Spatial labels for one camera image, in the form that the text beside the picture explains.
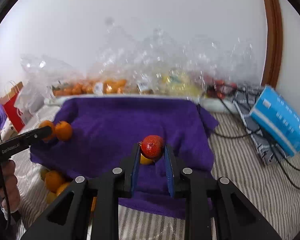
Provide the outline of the left hand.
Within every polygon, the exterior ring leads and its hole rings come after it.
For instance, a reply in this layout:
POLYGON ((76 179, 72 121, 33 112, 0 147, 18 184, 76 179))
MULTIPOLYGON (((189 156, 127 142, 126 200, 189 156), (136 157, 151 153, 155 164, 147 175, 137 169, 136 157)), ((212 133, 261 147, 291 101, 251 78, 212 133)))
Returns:
MULTIPOLYGON (((1 165, 2 174, 4 176, 8 201, 11 212, 17 211, 20 203, 20 193, 17 187, 17 177, 14 175, 15 172, 15 162, 13 160, 8 160, 1 165)), ((1 205, 2 207, 7 210, 7 203, 4 190, 0 189, 0 196, 2 198, 1 205)))

